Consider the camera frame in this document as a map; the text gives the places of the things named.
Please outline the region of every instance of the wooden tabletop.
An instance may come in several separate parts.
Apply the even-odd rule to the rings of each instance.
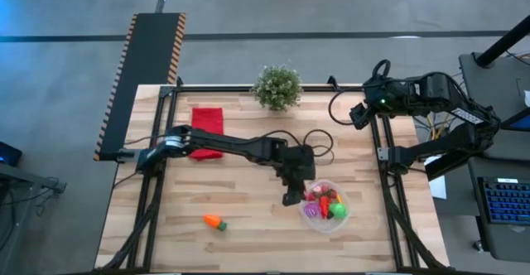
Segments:
[[[159,88],[160,85],[138,87],[127,141],[151,134]],[[194,107],[214,107],[223,109],[224,133],[230,136],[252,138],[277,129],[290,131],[298,138],[313,128],[331,133],[335,161],[328,165],[328,157],[317,158],[316,177],[331,180],[346,192],[351,217],[343,229],[320,234],[303,222],[296,205],[282,205],[286,187],[271,167],[257,166],[229,154],[203,162],[171,159],[166,169],[152,271],[395,270],[372,133],[369,127],[357,131],[334,123],[327,113],[332,95],[303,93],[299,107],[275,113],[262,109],[248,93],[179,93],[174,125],[190,124]],[[334,104],[335,116],[347,121],[349,109],[362,99],[361,93],[343,94]],[[161,131],[166,114],[162,117]],[[392,130],[396,145],[418,144],[411,118],[393,119]],[[384,142],[381,128],[379,133]],[[329,142],[323,134],[316,133],[308,143]],[[145,140],[128,147],[147,145]],[[116,181],[132,174],[134,167],[132,163],[122,164]],[[412,227],[436,258],[448,264],[427,178],[412,171],[403,181]],[[96,267],[106,264],[131,233],[141,182],[142,176],[135,176],[113,191]],[[202,221],[203,214],[222,216],[228,229],[219,232],[208,228]],[[404,236],[399,236],[408,262]],[[141,239],[140,264],[144,243],[145,239]]]

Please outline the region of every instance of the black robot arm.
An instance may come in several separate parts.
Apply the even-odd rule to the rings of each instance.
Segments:
[[[426,166],[430,179],[443,175],[483,152],[493,143],[500,119],[491,107],[469,99],[447,74],[431,72],[423,76],[395,80],[388,77],[390,62],[382,60],[372,77],[363,84],[366,107],[357,104],[349,116],[357,129],[364,128],[374,116],[427,116],[430,112],[447,112],[463,120],[449,135],[413,147],[390,147],[378,150],[381,160],[388,161],[390,172],[407,173],[414,161],[442,154]]]
[[[208,133],[187,125],[166,132],[164,140],[140,152],[137,171],[154,168],[168,157],[187,157],[194,150],[210,149],[247,158],[261,166],[271,166],[287,186],[283,205],[294,205],[304,199],[304,180],[315,180],[315,159],[311,146],[289,147],[285,139],[254,137],[250,139]]]

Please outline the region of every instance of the green plant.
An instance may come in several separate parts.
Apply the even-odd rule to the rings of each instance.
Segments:
[[[285,111],[300,99],[300,76],[285,66],[265,67],[251,91],[263,107]]]

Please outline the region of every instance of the gray floor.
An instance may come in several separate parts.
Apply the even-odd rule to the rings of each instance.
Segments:
[[[0,36],[119,35],[133,13],[157,0],[0,0]],[[530,0],[166,0],[187,12],[187,33],[257,31],[506,30],[528,15]],[[328,75],[366,80],[380,59],[392,75],[459,71],[457,56],[497,38],[185,42],[179,74],[191,83],[251,83],[264,65],[297,69],[306,83]],[[115,164],[92,161],[95,139],[122,48],[120,42],[0,44],[0,140],[25,152],[22,168],[68,182],[34,218],[18,274],[91,269]],[[525,39],[513,51],[530,50]],[[440,216],[451,265],[521,274],[529,264],[477,254],[473,220]]]

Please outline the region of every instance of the red cloth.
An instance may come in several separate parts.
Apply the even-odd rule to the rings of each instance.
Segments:
[[[198,109],[191,110],[191,127],[200,128],[209,133],[224,134],[223,109]],[[216,159],[223,156],[222,152],[205,149],[195,150],[190,157],[195,160]]]

